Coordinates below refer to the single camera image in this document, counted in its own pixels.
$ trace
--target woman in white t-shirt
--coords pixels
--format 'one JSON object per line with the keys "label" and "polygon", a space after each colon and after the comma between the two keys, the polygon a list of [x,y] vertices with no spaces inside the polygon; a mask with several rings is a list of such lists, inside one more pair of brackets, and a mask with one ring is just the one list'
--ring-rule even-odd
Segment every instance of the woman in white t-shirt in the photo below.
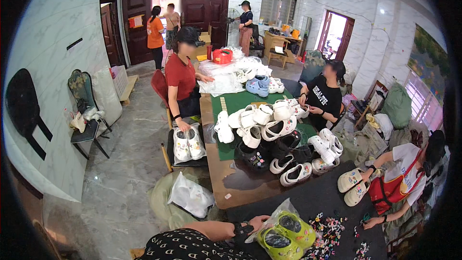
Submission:
{"label": "woman in white t-shirt", "polygon": [[369,188],[369,195],[378,214],[382,215],[388,211],[392,203],[397,203],[404,198],[406,201],[404,201],[399,211],[366,221],[364,229],[369,229],[376,224],[390,222],[403,216],[422,194],[427,176],[430,176],[431,169],[443,155],[444,134],[441,130],[436,130],[423,149],[416,147],[412,143],[406,143],[394,147],[392,151],[378,157],[365,173],[361,173],[363,181],[366,181],[385,162],[396,162],[396,166],[388,169],[384,176],[375,178]]}

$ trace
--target woman in red shirt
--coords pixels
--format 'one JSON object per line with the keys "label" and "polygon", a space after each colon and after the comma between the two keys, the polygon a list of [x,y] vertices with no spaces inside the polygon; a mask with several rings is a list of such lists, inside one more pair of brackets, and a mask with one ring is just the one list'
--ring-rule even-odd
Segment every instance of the woman in red shirt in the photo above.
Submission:
{"label": "woman in red shirt", "polygon": [[147,48],[151,49],[156,63],[156,69],[162,69],[162,46],[164,45],[164,26],[160,21],[160,6],[156,5],[153,7],[151,12],[152,16],[147,21]]}
{"label": "woman in red shirt", "polygon": [[215,80],[196,72],[189,60],[196,49],[195,41],[198,40],[198,32],[193,27],[180,29],[171,45],[173,54],[165,64],[169,107],[181,131],[191,128],[183,118],[200,114],[200,93],[196,80],[205,83]]}

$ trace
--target window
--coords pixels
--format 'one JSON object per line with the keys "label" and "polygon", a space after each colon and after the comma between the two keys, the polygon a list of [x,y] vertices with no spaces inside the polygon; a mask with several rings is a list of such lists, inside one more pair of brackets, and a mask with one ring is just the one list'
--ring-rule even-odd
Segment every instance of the window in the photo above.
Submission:
{"label": "window", "polygon": [[260,18],[264,25],[293,24],[297,0],[262,0]]}
{"label": "window", "polygon": [[414,72],[410,72],[406,90],[412,100],[412,118],[419,123],[424,123],[429,130],[437,130],[443,120],[443,108]]}

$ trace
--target black mat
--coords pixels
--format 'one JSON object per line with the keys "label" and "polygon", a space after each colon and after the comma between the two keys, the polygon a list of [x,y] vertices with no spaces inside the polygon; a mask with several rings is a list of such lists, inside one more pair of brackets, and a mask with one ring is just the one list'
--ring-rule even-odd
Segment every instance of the black mat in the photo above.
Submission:
{"label": "black mat", "polygon": [[[332,255],[329,259],[354,259],[356,249],[360,247],[361,242],[364,240],[370,245],[370,250],[366,253],[366,257],[370,256],[373,260],[386,259],[387,253],[382,226],[376,225],[371,229],[364,230],[359,225],[360,220],[366,213],[369,213],[371,217],[378,216],[369,194],[365,195],[355,207],[348,207],[343,201],[344,194],[341,194],[337,189],[338,177],[354,168],[354,163],[348,161],[319,178],[300,184],[278,196],[230,208],[226,211],[228,220],[230,222],[241,222],[249,221],[259,215],[271,215],[280,203],[290,198],[292,205],[306,222],[310,218],[314,219],[320,212],[324,213],[324,217],[348,218],[348,221],[342,223],[345,230],[341,233],[340,245],[335,247],[335,255]],[[340,214],[338,217],[334,215],[334,210],[337,210]],[[357,226],[359,238],[354,237],[355,226]],[[244,248],[244,250],[251,253],[253,257],[259,260],[270,260],[266,251],[257,242],[246,245],[248,247]]]}
{"label": "black mat", "polygon": [[[202,130],[202,125],[199,125],[199,136],[202,143],[204,143],[204,132]],[[167,140],[167,155],[169,156],[170,164],[174,167],[208,167],[207,156],[204,156],[198,160],[190,160],[187,162],[181,162],[178,164],[174,164],[175,162],[175,154],[173,153],[173,131],[171,129],[169,131],[169,137]]]}

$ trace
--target standing fan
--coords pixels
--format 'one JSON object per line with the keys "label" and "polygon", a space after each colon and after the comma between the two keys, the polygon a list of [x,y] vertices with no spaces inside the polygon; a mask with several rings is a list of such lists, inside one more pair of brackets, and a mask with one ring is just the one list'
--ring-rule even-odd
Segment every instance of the standing fan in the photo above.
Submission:
{"label": "standing fan", "polygon": [[234,8],[228,8],[221,13],[220,26],[221,29],[226,32],[226,42],[228,42],[228,35],[231,33],[239,32],[239,20],[234,18],[240,17],[239,12]]}

